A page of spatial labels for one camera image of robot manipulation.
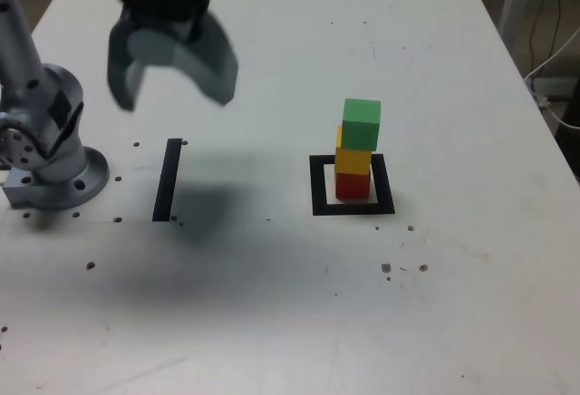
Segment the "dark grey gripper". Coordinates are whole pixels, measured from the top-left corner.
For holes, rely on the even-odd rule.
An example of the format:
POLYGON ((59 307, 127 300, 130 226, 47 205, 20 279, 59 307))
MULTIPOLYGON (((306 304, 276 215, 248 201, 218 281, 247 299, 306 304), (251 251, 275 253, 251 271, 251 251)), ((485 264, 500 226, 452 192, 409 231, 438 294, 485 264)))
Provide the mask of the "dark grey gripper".
POLYGON ((148 66, 179 70, 220 105, 235 95, 238 61, 225 30, 210 12, 174 21, 122 9, 111 29, 107 62, 108 85, 122 110, 135 110, 148 66))

